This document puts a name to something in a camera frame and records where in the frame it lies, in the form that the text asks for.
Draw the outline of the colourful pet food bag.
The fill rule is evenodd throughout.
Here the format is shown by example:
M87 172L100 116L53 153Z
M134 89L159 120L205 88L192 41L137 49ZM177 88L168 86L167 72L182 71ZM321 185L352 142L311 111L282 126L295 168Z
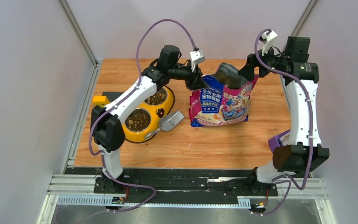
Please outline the colourful pet food bag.
M189 98L192 127L216 127L247 122L251 108L252 81L240 76L238 69L221 63L215 73L204 75L206 88L194 90Z

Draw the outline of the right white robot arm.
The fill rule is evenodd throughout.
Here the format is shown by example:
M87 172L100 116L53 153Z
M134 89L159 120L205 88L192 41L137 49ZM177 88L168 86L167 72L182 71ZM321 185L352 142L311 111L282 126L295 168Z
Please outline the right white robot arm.
M283 77L283 88L290 107L290 129L286 141L273 148L272 160L252 171L248 190L261 194L266 184L283 178L293 179L304 174L307 182L310 172L323 164L330 150L322 146L317 127L316 96L319 66L309 62L310 38L290 36L283 51L274 50L273 38L267 32L257 37L255 52L248 55L246 65L238 74L245 78L265 77L269 73Z

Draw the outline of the silver metal scoop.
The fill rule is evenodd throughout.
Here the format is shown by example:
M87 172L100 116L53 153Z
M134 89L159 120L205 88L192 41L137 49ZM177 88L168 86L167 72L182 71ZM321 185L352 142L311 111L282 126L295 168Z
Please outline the silver metal scoop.
M180 112L176 111L175 113L168 114L162 117L158 122L158 128L145 136L145 140L154 136L159 131L170 131L175 128L185 116Z

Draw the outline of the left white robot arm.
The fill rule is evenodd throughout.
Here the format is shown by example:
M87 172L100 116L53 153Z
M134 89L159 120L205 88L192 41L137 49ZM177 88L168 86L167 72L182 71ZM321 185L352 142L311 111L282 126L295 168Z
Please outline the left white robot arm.
M183 80L189 90L206 87L199 64L205 61L203 51L197 47L190 52L186 63L179 63L178 47L165 45L157 59L153 60L139 75L138 80L120 97L104 107L96 106L91 117L89 142L95 142L102 157L102 172L108 177L106 187L113 193L124 188L120 148L125 140L122 125L129 115L147 98L157 93L170 80Z

